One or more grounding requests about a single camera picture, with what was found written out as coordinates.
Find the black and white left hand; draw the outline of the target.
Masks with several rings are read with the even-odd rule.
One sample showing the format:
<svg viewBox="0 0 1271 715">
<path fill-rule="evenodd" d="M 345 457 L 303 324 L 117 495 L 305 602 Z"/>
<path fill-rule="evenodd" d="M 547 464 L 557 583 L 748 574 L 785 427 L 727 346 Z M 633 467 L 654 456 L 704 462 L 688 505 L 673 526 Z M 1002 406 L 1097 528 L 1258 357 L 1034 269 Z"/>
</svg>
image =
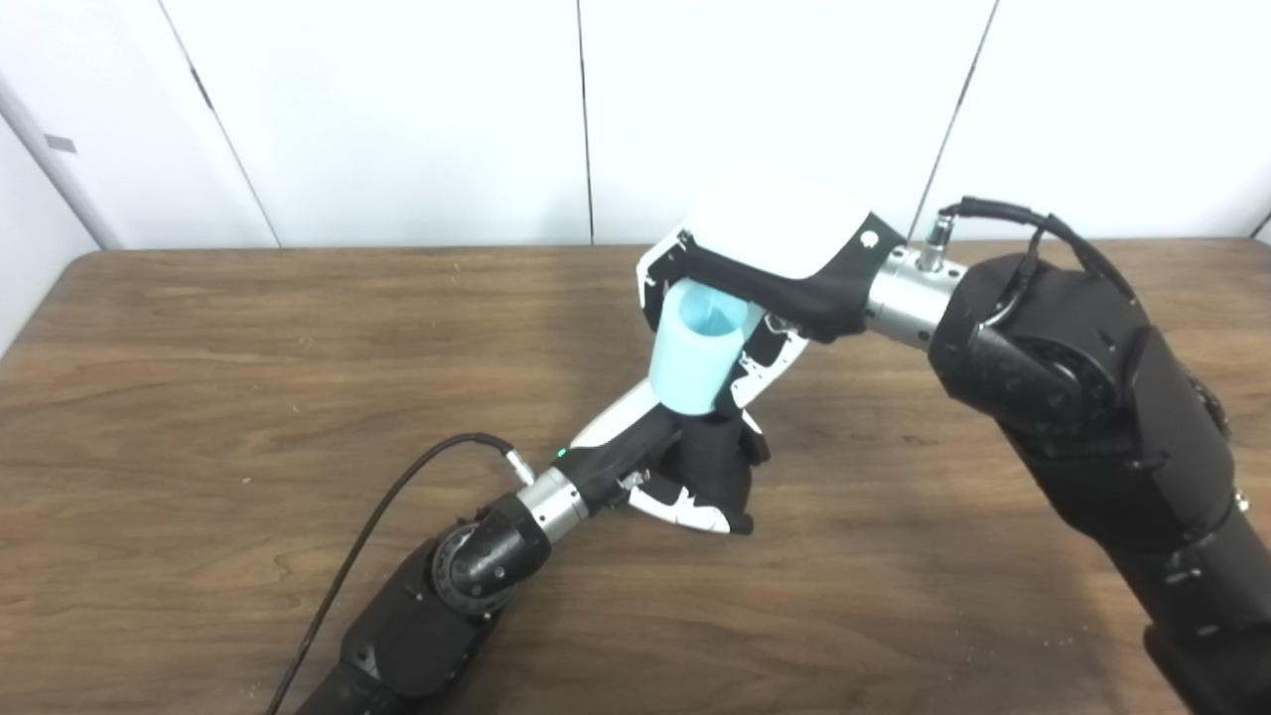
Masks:
<svg viewBox="0 0 1271 715">
<path fill-rule="evenodd" d="M 590 517 L 629 505 L 694 532 L 750 535 L 752 470 L 771 456 L 749 411 L 683 415 L 641 381 L 554 458 Z"/>
</svg>

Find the black and white right hand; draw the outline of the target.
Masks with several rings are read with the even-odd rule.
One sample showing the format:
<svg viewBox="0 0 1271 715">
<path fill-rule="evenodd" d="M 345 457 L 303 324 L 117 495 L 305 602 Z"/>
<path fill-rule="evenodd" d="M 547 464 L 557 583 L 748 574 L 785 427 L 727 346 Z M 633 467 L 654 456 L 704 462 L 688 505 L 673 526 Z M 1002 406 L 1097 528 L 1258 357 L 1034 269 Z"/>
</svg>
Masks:
<svg viewBox="0 0 1271 715">
<path fill-rule="evenodd" d="M 862 334 L 876 277 L 905 251 L 902 232 L 840 192 L 726 178 L 636 263 L 649 389 L 683 415 L 744 411 L 811 343 Z"/>
</svg>

